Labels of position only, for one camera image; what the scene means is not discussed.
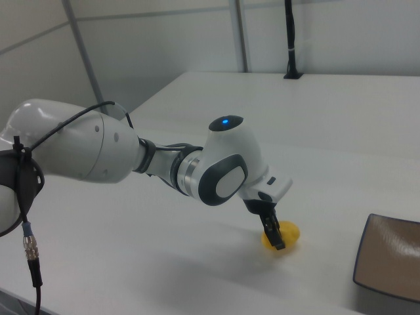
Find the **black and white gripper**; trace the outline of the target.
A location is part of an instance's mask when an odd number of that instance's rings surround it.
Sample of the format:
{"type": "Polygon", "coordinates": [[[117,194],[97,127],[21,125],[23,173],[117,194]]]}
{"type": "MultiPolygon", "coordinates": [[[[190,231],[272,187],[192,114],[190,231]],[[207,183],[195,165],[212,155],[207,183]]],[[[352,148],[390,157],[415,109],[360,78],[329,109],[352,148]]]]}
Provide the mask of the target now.
{"type": "Polygon", "coordinates": [[[261,222],[269,244],[275,250],[285,249],[275,207],[291,188],[293,181],[288,175],[268,166],[262,175],[243,184],[242,200],[252,214],[262,214],[261,222]]]}

